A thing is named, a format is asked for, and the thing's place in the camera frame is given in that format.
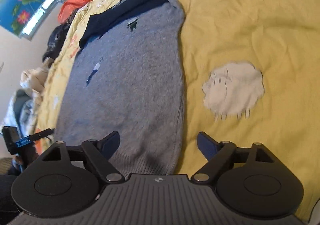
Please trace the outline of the person's left hand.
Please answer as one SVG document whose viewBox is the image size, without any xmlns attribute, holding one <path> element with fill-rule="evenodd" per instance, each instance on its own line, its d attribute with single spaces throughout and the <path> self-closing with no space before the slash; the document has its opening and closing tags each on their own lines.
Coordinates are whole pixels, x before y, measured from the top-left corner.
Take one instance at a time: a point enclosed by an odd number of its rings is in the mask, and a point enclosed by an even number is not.
<svg viewBox="0 0 320 225">
<path fill-rule="evenodd" d="M 29 162 L 26 156 L 24 155 L 14 155 L 12 158 L 12 166 L 19 172 L 24 172 L 27 168 Z"/>
</svg>

